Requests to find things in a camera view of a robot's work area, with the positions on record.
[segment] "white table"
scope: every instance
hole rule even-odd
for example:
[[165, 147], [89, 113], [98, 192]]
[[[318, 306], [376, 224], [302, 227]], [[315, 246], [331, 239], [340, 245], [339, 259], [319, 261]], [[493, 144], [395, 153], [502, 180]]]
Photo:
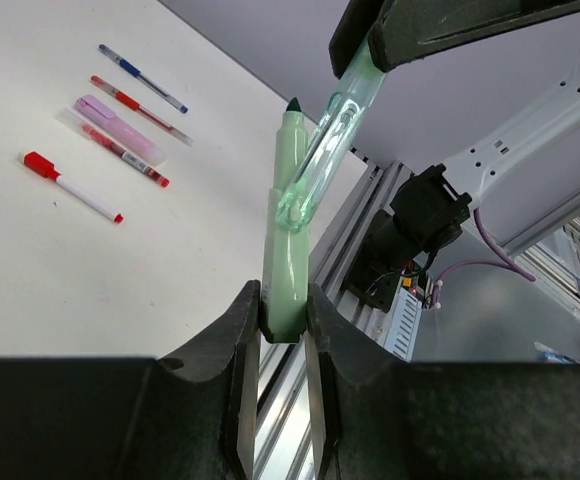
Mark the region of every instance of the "white table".
[[[101, 55], [105, 43], [189, 106]], [[188, 148], [92, 86], [99, 75], [190, 135]], [[166, 190], [53, 116], [92, 93], [158, 143]], [[162, 355], [261, 278], [285, 101], [153, 0], [0, 0], [0, 355]], [[114, 225], [17, 163], [36, 150], [118, 206]], [[349, 155], [316, 241], [365, 165]]]

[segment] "marker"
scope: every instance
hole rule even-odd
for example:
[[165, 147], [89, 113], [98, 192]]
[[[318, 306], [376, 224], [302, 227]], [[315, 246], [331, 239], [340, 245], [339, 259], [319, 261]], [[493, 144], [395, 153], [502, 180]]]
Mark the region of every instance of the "marker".
[[33, 170], [41, 175], [43, 178], [49, 178], [53, 182], [57, 183], [62, 188], [77, 197], [79, 200], [95, 209], [101, 215], [112, 220], [114, 223], [123, 222], [123, 216], [119, 213], [119, 210], [112, 208], [103, 200], [99, 200], [97, 197], [91, 193], [88, 193], [83, 188], [73, 183], [71, 180], [68, 180], [66, 177], [61, 175], [61, 173], [55, 170], [53, 163], [39, 155], [37, 152], [30, 152], [24, 155], [23, 164], [30, 170]]
[[152, 123], [154, 123], [155, 125], [163, 128], [170, 135], [172, 135], [175, 138], [178, 138], [179, 140], [181, 140], [183, 143], [185, 143], [189, 147], [192, 146], [192, 139], [189, 136], [187, 136], [181, 130], [177, 130], [176, 128], [174, 128], [172, 125], [170, 125], [166, 121], [160, 119], [154, 113], [152, 113], [151, 111], [149, 111], [147, 108], [142, 107], [139, 104], [139, 102], [137, 102], [134, 98], [129, 97], [128, 95], [126, 95], [125, 93], [123, 93], [121, 90], [113, 87], [108, 82], [106, 82], [105, 80], [103, 80], [101, 77], [97, 77], [96, 75], [93, 75], [93, 76], [90, 77], [90, 80], [97, 87], [99, 87], [101, 90], [103, 90], [104, 92], [106, 92], [111, 97], [114, 97], [117, 100], [119, 100], [126, 107], [130, 108], [131, 110], [134, 110], [135, 112], [139, 112], [141, 115], [143, 115], [144, 117], [146, 117]]
[[305, 115], [293, 98], [277, 131], [274, 180], [268, 194], [261, 289], [265, 315], [259, 327], [270, 343], [296, 343], [306, 328], [308, 231], [291, 232], [277, 223], [276, 216], [279, 200], [303, 162], [307, 146]]
[[59, 112], [57, 115], [57, 120], [77, 132], [82, 137], [94, 140], [99, 145], [105, 147], [107, 150], [110, 150], [128, 165], [136, 170], [139, 170], [151, 180], [157, 182], [158, 185], [161, 185], [165, 188], [170, 184], [170, 180], [168, 180], [166, 177], [159, 174], [155, 169], [143, 162], [140, 158], [130, 153], [121, 145], [106, 137], [103, 133], [94, 128], [88, 122], [81, 120], [67, 108], [64, 108], [61, 112]]
[[132, 65], [125, 58], [121, 57], [120, 55], [117, 55], [115, 52], [110, 50], [104, 44], [99, 45], [99, 51], [101, 53], [103, 53], [106, 57], [108, 57], [110, 60], [112, 60], [114, 63], [119, 65], [121, 68], [123, 68], [126, 72], [128, 72], [134, 78], [136, 78], [141, 83], [143, 83], [145, 86], [147, 86], [150, 90], [152, 90], [157, 95], [159, 95], [161, 98], [163, 98], [166, 102], [168, 102], [174, 108], [179, 110], [181, 113], [188, 112], [188, 107], [186, 107], [183, 103], [181, 103], [179, 100], [174, 98], [172, 95], [170, 95], [163, 88], [161, 88], [159, 85], [157, 85], [152, 80], [150, 80], [148, 77], [144, 76], [141, 73], [141, 70], [139, 70], [137, 67]]

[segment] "red pen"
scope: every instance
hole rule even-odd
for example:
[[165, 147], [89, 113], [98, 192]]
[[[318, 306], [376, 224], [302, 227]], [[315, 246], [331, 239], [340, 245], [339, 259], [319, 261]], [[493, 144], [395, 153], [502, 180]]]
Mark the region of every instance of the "red pen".
[[182, 131], [177, 130], [169, 123], [166, 123], [164, 120], [161, 120], [159, 117], [157, 117], [154, 113], [150, 112], [148, 109], [143, 108], [141, 106], [141, 104], [139, 104], [139, 102], [137, 102], [134, 98], [131, 98], [128, 95], [126, 95], [125, 93], [123, 93], [121, 90], [114, 88], [112, 85], [110, 85], [108, 82], [103, 80], [101, 77], [97, 77], [96, 75], [93, 75], [92, 77], [90, 77], [90, 80], [97, 87], [99, 87], [101, 90], [106, 92], [111, 97], [114, 97], [117, 100], [119, 100], [126, 107], [134, 110], [135, 112], [139, 112], [144, 117], [146, 117], [148, 120], [150, 120], [152, 123], [163, 128], [170, 135], [172, 135], [175, 138], [178, 138], [179, 140], [181, 140], [183, 143], [185, 143], [189, 147], [192, 146], [192, 139], [189, 136], [187, 136]]

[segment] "blue pen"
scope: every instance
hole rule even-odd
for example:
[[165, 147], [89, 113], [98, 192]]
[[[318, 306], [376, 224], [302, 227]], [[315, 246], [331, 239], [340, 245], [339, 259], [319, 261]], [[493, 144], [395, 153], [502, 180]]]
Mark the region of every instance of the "blue pen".
[[139, 70], [137, 67], [132, 65], [130, 62], [128, 62], [125, 58], [123, 58], [120, 55], [117, 55], [115, 52], [110, 50], [104, 44], [99, 45], [99, 51], [101, 53], [103, 53], [106, 57], [108, 57], [110, 60], [112, 60], [114, 63], [119, 65], [121, 68], [123, 68], [130, 75], [132, 75], [137, 80], [139, 80], [141, 83], [146, 85], [150, 90], [155, 92], [157, 95], [159, 95], [161, 98], [163, 98], [166, 102], [168, 102], [174, 108], [179, 110], [181, 113], [188, 112], [188, 107], [186, 107], [183, 103], [181, 103], [179, 100], [174, 98], [172, 95], [170, 95], [168, 92], [166, 92], [159, 85], [157, 85], [152, 80], [150, 80], [145, 75], [143, 75], [141, 73], [141, 70]]

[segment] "pink highlighter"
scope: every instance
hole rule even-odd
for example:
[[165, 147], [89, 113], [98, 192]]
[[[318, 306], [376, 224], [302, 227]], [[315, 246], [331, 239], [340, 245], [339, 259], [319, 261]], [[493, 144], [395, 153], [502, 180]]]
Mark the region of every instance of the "pink highlighter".
[[84, 95], [74, 104], [74, 108], [119, 140], [130, 150], [153, 166], [166, 159], [166, 152], [157, 147], [134, 128], [121, 120], [116, 113], [92, 95]]

